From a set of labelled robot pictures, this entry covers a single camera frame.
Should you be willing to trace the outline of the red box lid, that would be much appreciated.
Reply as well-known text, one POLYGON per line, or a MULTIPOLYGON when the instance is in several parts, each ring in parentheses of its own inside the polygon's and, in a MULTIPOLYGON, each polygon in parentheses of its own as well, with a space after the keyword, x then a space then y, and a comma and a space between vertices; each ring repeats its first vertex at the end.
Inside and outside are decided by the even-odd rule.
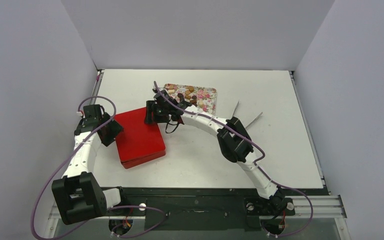
POLYGON ((123 127, 123 132, 115 138, 120 162, 166 151, 159 126, 145 124, 145 115, 146 108, 142 107, 115 116, 123 127))

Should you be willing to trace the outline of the red chocolate box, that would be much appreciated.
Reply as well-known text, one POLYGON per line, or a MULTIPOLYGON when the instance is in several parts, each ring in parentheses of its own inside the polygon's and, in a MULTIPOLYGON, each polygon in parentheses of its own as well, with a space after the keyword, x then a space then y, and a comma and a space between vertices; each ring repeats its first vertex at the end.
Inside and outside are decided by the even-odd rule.
POLYGON ((125 169, 130 169, 145 163, 148 163, 150 161, 153 161, 155 159, 164 157, 166 155, 165 151, 156 152, 147 156, 137 157, 130 160, 121 160, 120 163, 125 169))

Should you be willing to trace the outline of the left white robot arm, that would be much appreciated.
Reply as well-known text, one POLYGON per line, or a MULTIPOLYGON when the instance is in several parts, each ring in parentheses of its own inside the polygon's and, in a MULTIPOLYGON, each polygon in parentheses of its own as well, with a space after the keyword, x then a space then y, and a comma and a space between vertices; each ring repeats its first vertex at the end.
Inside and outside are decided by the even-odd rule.
POLYGON ((86 105, 74 131, 76 152, 69 159, 60 179, 51 190, 64 224, 71 225, 103 217, 108 209, 123 215, 129 201, 121 196, 120 187, 103 189, 93 175, 98 150, 108 147, 124 129, 99 104, 86 105))

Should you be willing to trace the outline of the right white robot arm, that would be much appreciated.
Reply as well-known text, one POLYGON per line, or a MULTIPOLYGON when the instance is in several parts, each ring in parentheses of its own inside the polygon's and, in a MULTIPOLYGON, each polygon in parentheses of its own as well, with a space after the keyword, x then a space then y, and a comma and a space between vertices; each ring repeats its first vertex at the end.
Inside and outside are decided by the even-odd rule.
POLYGON ((188 125, 209 133, 217 139, 223 157, 239 165, 253 183, 267 213, 278 216, 295 212, 292 200, 257 166, 255 144, 238 118, 214 116, 188 101, 177 101, 169 96, 166 90, 158 87, 154 88, 153 92, 153 99, 146 102, 146 124, 165 123, 175 128, 188 125))

